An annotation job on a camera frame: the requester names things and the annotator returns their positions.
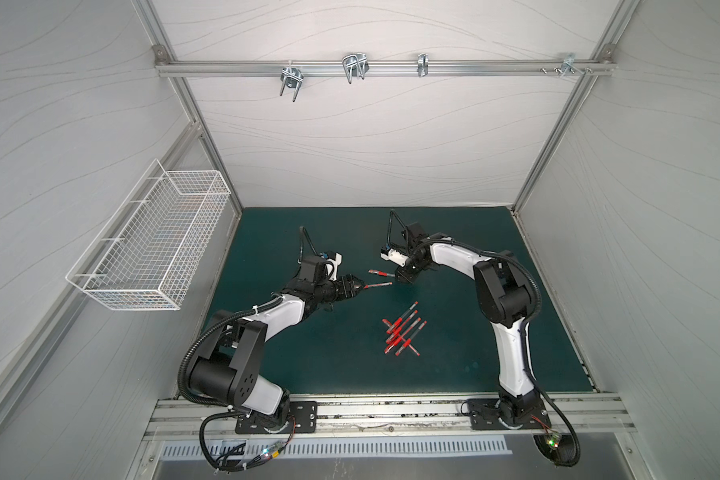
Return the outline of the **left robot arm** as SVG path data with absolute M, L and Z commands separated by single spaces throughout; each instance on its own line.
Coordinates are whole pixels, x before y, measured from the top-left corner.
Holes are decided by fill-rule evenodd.
M 262 305 L 219 311 L 216 323 L 198 337 L 179 365 L 180 395 L 192 403 L 230 407 L 280 423 L 287 393 L 260 375 L 266 342 L 318 307 L 354 298 L 365 288 L 366 283 L 351 274 L 317 283 L 295 278 Z

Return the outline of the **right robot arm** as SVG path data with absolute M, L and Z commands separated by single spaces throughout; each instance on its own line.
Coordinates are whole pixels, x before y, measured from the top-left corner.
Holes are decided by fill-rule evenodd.
M 508 251 L 480 250 L 443 235 L 420 236 L 403 247 L 393 242 L 381 257 L 397 265 L 395 275 L 411 283 L 433 265 L 449 267 L 474 281 L 480 311 L 492 326 L 499 359 L 498 403 L 502 424 L 519 429 L 548 399 L 533 372 L 528 329 L 541 310 L 531 273 Z

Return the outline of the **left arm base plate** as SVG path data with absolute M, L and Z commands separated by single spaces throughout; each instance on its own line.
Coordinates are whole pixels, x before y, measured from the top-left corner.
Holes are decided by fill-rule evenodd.
M 238 420 L 236 434 L 312 434 L 317 429 L 318 403 L 315 401 L 289 401 L 273 415 L 253 412 Z

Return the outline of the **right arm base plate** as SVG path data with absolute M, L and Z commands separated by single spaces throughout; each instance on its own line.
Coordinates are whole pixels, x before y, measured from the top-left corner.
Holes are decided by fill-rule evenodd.
M 471 398 L 464 407 L 472 430 L 543 430 L 551 426 L 544 401 L 533 392 L 519 398 Z

